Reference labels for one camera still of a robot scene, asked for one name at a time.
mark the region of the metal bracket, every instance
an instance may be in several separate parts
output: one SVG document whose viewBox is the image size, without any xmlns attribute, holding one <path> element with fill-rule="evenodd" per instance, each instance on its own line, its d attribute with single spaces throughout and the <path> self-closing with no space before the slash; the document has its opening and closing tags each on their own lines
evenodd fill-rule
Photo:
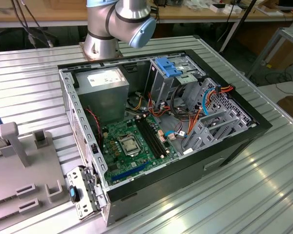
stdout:
<svg viewBox="0 0 293 234">
<path fill-rule="evenodd" d="M 69 184 L 78 191 L 79 200 L 73 202 L 80 220 L 101 211 L 107 205 L 102 187 L 93 177 L 91 170 L 92 168 L 80 166 L 67 173 Z"/>
</svg>

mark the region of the black cable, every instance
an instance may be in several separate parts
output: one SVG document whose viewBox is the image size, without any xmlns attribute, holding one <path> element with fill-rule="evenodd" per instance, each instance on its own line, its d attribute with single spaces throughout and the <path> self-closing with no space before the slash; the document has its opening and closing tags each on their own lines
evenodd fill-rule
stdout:
<svg viewBox="0 0 293 234">
<path fill-rule="evenodd" d="M 22 17 L 23 17 L 23 19 L 24 19 L 24 23 L 25 23 L 25 25 L 24 25 L 23 21 L 21 20 L 19 14 L 18 14 L 17 7 L 16 7 L 16 5 L 15 5 L 15 3 L 14 3 L 14 0 L 11 0 L 12 6 L 13 6 L 13 10 L 14 10 L 14 14 L 15 14 L 15 16 L 17 17 L 17 19 L 18 19 L 18 21 L 20 22 L 20 24 L 22 25 L 23 29 L 24 29 L 24 30 L 28 33 L 28 35 L 31 36 L 33 39 L 37 39 L 37 40 L 39 40 L 41 43 L 43 43 L 44 45 L 49 46 L 47 43 L 45 43 L 45 42 L 44 42 L 43 40 L 41 40 L 39 37 L 35 36 L 35 35 L 33 34 L 33 32 L 31 32 L 30 28 L 28 27 L 28 24 L 27 24 L 26 18 L 25 18 L 24 14 L 23 14 L 23 11 L 22 11 L 22 9 L 21 9 L 21 6 L 20 6 L 18 0 L 15 0 L 15 1 L 16 1 L 16 3 L 17 3 L 18 7 L 19 7 L 19 11 L 20 11 L 20 13 L 21 13 L 21 15 L 22 15 Z"/>
<path fill-rule="evenodd" d="M 278 90 L 280 90 L 281 92 L 285 93 L 285 94 L 292 94 L 292 95 L 293 95 L 293 93 L 287 93 L 287 92 L 284 92 L 282 89 L 280 89 L 280 88 L 278 87 L 277 84 L 275 84 L 275 87 L 276 87 Z"/>
<path fill-rule="evenodd" d="M 16 4 L 17 4 L 17 6 L 18 6 L 18 8 L 19 8 L 19 11 L 20 11 L 20 13 L 21 13 L 21 16 L 23 17 L 23 20 L 24 20 L 24 23 L 25 23 L 25 25 L 26 25 L 26 28 L 28 29 L 28 24 L 27 24 L 27 21 L 26 21 L 26 18 L 25 18 L 25 16 L 24 16 L 24 13 L 23 13 L 23 11 L 22 11 L 22 9 L 21 9 L 21 5 L 20 5 L 20 3 L 19 3 L 19 1 L 18 0 L 15 0 L 16 1 Z"/>
<path fill-rule="evenodd" d="M 17 12 L 17 8 L 16 8 L 16 6 L 15 6 L 14 1 L 11 0 L 11 3 L 12 3 L 12 6 L 13 6 L 13 10 L 14 10 L 14 14 L 15 14 L 15 16 L 18 18 L 19 22 L 21 23 L 21 25 L 23 26 L 23 28 L 25 29 L 25 31 L 26 31 L 27 33 L 29 33 L 28 30 L 27 30 L 27 28 L 26 28 L 25 25 L 23 24 L 23 21 L 20 19 L 20 16 L 19 16 L 19 14 L 18 14 L 18 12 Z"/>
<path fill-rule="evenodd" d="M 276 79 L 278 79 L 278 82 L 279 82 L 279 83 L 284 83 L 284 82 L 292 81 L 292 80 L 293 80 L 292 75 L 291 75 L 289 72 L 287 72 L 287 70 L 288 70 L 291 66 L 293 66 L 293 63 L 291 63 L 289 66 L 287 66 L 287 67 L 284 69 L 284 72 L 271 72 L 271 73 L 266 74 L 266 75 L 265 75 L 265 80 L 267 81 L 268 84 L 274 84 L 275 87 L 276 87 L 278 90 L 280 90 L 281 92 L 283 92 L 283 93 L 285 93 L 285 94 L 292 94 L 292 95 L 293 95 L 293 93 L 287 93 L 287 92 L 284 92 L 282 89 L 280 89 L 280 88 L 278 87 L 278 85 L 277 85 L 278 83 L 271 83 L 271 82 L 268 80 L 268 76 L 273 75 L 273 74 L 276 74 L 276 75 L 278 75 L 278 76 L 276 77 Z"/>
<path fill-rule="evenodd" d="M 161 23 L 161 20 L 160 20 L 160 8 L 159 8 L 159 5 L 156 4 L 154 0 L 153 0 L 153 3 L 154 3 L 154 5 L 156 5 L 156 7 L 157 7 L 157 13 L 156 13 L 156 16 L 155 16 L 155 20 L 158 20 L 158 23 Z"/>
<path fill-rule="evenodd" d="M 42 35 L 44 36 L 44 38 L 46 39 L 49 47 L 53 47 L 51 41 L 48 39 L 48 37 L 46 36 L 46 34 L 44 33 L 43 29 L 40 27 L 39 23 L 37 22 L 37 20 L 35 19 L 35 17 L 33 16 L 33 14 L 31 13 L 31 11 L 29 10 L 28 6 L 23 3 L 24 7 L 26 8 L 26 10 L 28 11 L 28 13 L 30 14 L 31 18 L 33 18 L 34 22 L 36 23 L 36 25 L 38 26 L 38 28 L 40 29 L 40 31 L 42 32 Z"/>
<path fill-rule="evenodd" d="M 224 31 L 224 33 L 220 36 L 220 38 L 217 40 L 217 42 L 219 42 L 221 40 L 221 38 L 223 38 L 223 36 L 226 34 L 226 32 L 228 31 L 229 27 L 228 27 L 228 22 L 229 22 L 229 19 L 231 17 L 231 14 L 233 12 L 233 7 L 235 6 L 235 3 L 236 3 L 236 0 L 233 1 L 233 5 L 232 5 L 232 8 L 231 8 L 231 11 L 230 11 L 230 14 L 227 18 L 227 21 L 226 21 L 226 29 Z"/>
<path fill-rule="evenodd" d="M 233 34 L 232 34 L 230 40 L 228 41 L 228 44 L 227 44 L 227 47 L 226 47 L 226 48 L 228 48 L 228 46 L 230 45 L 230 43 L 231 43 L 232 40 L 234 39 L 236 33 L 239 31 L 239 29 L 241 28 L 241 26 L 244 24 L 246 18 L 248 17 L 250 11 L 252 10 L 252 8 L 254 7 L 254 5 L 255 5 L 256 2 L 257 2 L 257 0 L 252 0 L 252 1 L 251 1 L 250 5 L 249 5 L 248 8 L 246 9 L 246 11 L 245 11 L 243 17 L 241 18 L 241 20 L 240 20 L 238 26 L 236 27 L 235 31 L 233 32 Z"/>
</svg>

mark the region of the motherboard chip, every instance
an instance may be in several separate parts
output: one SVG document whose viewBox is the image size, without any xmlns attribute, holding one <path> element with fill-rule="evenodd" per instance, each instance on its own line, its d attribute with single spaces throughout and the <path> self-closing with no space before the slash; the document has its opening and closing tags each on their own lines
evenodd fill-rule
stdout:
<svg viewBox="0 0 293 234">
<path fill-rule="evenodd" d="M 126 151 L 132 151 L 138 148 L 136 143 L 133 141 L 133 139 L 124 141 L 123 145 L 126 148 Z"/>
<path fill-rule="evenodd" d="M 140 146 L 134 135 L 128 134 L 118 138 L 124 153 L 128 156 L 134 157 L 139 154 Z"/>
<path fill-rule="evenodd" d="M 109 166 L 109 169 L 110 169 L 111 171 L 115 171 L 115 170 L 117 170 L 117 169 L 118 169 L 117 164 L 112 164 L 112 165 L 110 165 L 110 166 Z"/>
</svg>

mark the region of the red wire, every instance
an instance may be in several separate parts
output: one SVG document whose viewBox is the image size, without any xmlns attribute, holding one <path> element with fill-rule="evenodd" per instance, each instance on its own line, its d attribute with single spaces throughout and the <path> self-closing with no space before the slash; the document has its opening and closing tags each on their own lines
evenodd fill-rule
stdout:
<svg viewBox="0 0 293 234">
<path fill-rule="evenodd" d="M 98 127 L 98 133 L 99 133 L 99 145 L 100 145 L 101 136 L 100 136 L 100 125 L 99 125 L 98 119 L 97 119 L 97 117 L 91 112 L 91 110 L 86 109 L 86 111 L 88 111 L 88 112 L 93 116 L 93 118 L 96 120 L 97 127 Z"/>
<path fill-rule="evenodd" d="M 230 87 L 228 90 L 224 90 L 224 91 L 221 91 L 221 92 L 219 92 L 220 94 L 222 94 L 222 93 L 226 93 L 226 92 L 229 92 L 229 91 L 231 91 L 233 89 L 233 87 Z M 214 94 L 214 93 L 216 93 L 216 91 L 215 90 L 213 90 L 213 91 L 211 91 L 210 93 L 209 93 L 209 95 L 208 95 L 208 103 L 207 103 L 207 105 L 210 103 L 210 96 L 212 95 L 212 94 Z"/>
</svg>

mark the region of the aluminum table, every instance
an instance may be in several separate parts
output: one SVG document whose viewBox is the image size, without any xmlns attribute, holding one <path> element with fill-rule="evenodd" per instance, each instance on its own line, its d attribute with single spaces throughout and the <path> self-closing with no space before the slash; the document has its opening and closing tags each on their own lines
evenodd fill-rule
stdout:
<svg viewBox="0 0 293 234">
<path fill-rule="evenodd" d="M 293 233 L 293 119 L 195 37 L 153 39 L 124 56 L 193 49 L 273 127 L 232 163 L 106 227 L 100 214 L 79 222 L 65 203 L 1 233 Z M 0 115 L 21 136 L 45 128 L 62 171 L 82 163 L 66 117 L 56 65 L 85 61 L 79 46 L 0 53 Z"/>
<path fill-rule="evenodd" d="M 271 56 L 271 54 L 274 55 L 278 51 L 278 49 L 280 48 L 279 44 L 283 43 L 286 39 L 293 43 L 293 28 L 279 28 L 275 32 L 275 34 L 272 36 L 270 41 L 268 41 L 265 48 L 262 50 L 260 55 L 257 57 L 255 62 L 253 63 L 253 65 L 252 65 L 250 71 L 247 73 L 246 77 L 250 78 L 251 75 L 253 75 L 254 72 L 258 69 L 258 66 L 263 61 L 265 56 L 267 56 L 267 54 L 270 51 L 271 51 L 271 53 L 269 54 L 269 57 Z"/>
</svg>

